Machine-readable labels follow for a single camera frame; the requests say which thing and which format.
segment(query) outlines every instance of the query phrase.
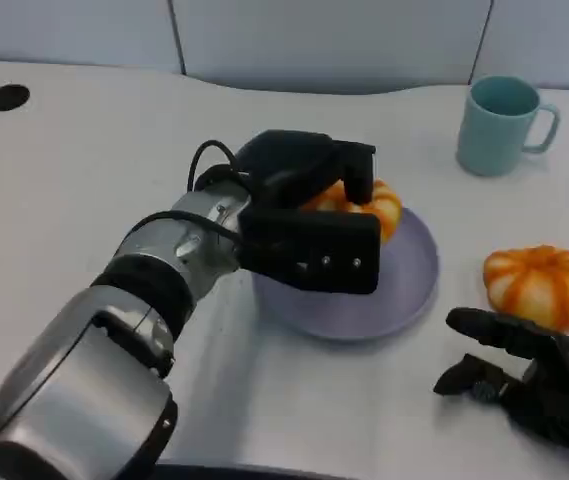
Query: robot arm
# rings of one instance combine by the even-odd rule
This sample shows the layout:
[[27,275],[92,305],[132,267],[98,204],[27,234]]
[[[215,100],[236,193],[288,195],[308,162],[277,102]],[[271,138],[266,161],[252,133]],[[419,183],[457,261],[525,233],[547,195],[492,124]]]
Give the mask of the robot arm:
[[377,219],[297,209],[338,179],[370,201],[373,153],[265,132],[194,184],[196,158],[189,192],[129,232],[0,387],[0,478],[145,478],[177,423],[163,381],[173,345],[222,275],[242,267],[303,289],[373,291]]

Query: white table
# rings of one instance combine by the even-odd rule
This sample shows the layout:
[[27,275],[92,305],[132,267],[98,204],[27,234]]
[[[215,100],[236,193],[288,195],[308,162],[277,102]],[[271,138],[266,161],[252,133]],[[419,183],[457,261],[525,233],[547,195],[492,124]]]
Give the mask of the white table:
[[513,429],[498,409],[431,393],[465,352],[512,373],[525,367],[449,330],[444,318],[454,306],[486,306],[480,270],[491,251],[569,247],[569,92],[543,93],[563,114],[548,155],[487,180],[454,161],[464,87],[299,95],[0,63],[0,85],[8,82],[28,86],[32,98],[0,113],[0,382],[128,228],[184,192],[202,141],[237,149],[267,128],[321,131],[378,147],[378,175],[439,245],[438,298],[402,335],[344,346],[260,318],[250,275],[226,277],[178,341],[169,383],[181,419],[164,458],[380,480],[569,479],[568,452]]

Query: orange pumpkin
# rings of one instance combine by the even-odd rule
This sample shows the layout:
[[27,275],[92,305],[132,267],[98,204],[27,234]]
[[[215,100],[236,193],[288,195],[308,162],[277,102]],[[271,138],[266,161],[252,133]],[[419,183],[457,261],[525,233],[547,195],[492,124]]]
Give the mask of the orange pumpkin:
[[344,182],[339,180],[302,208],[305,210],[372,213],[379,219],[382,226],[382,243],[386,243],[395,233],[402,215],[402,204],[399,197],[382,180],[375,180],[373,200],[365,205],[349,202],[346,199]]
[[569,330],[569,250],[542,245],[498,251],[484,262],[495,310],[553,330]]

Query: round plate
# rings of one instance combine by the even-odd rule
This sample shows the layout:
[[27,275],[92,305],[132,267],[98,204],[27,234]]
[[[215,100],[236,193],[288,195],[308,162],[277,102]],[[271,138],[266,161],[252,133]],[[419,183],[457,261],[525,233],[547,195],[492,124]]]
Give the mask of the round plate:
[[255,275],[260,304],[290,326],[330,340],[390,335],[420,317],[434,296],[439,259],[428,228],[408,208],[380,252],[377,290],[370,295],[306,292]]

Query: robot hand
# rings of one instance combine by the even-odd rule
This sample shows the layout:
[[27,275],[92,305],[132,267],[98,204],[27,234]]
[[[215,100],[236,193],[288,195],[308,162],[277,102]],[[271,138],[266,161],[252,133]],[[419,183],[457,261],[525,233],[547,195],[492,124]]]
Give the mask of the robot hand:
[[[240,266],[301,290],[373,292],[378,219],[299,207],[340,179],[350,201],[370,202],[374,153],[371,145],[277,130],[246,144],[234,162],[251,193],[251,204],[239,216]],[[223,172],[223,166],[214,169],[200,177],[196,189]]]
[[472,308],[453,309],[446,323],[482,345],[533,362],[518,380],[467,354],[444,372],[435,393],[469,392],[476,400],[496,403],[525,430],[569,448],[569,336],[528,320]]

